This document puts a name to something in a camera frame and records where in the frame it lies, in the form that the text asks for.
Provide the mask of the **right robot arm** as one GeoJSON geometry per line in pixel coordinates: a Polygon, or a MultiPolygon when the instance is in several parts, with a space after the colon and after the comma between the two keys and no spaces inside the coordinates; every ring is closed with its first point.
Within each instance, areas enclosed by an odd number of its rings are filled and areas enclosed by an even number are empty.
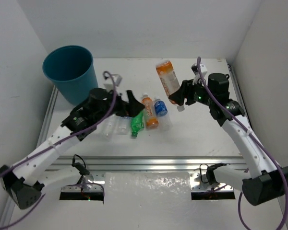
{"type": "Polygon", "coordinates": [[[231,137],[242,154],[248,173],[235,170],[225,163],[211,165],[206,170],[210,185],[228,184],[240,190],[247,201],[257,206],[288,192],[288,166],[276,167],[259,147],[259,140],[250,128],[240,104],[229,97],[229,75],[212,73],[208,76],[208,88],[202,83],[184,80],[180,88],[169,96],[178,105],[196,102],[209,107],[214,120],[231,137]]]}

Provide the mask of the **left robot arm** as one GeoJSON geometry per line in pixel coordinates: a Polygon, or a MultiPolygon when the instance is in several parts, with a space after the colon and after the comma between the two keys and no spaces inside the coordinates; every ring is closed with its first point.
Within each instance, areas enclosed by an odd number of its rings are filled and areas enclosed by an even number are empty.
{"type": "Polygon", "coordinates": [[[55,132],[27,157],[12,166],[0,167],[0,182],[9,197],[21,209],[35,204],[47,191],[72,185],[90,173],[78,163],[72,163],[52,176],[45,170],[71,147],[94,132],[111,115],[136,117],[144,105],[127,90],[124,101],[115,90],[92,89],[89,96],[73,108],[55,132]]]}

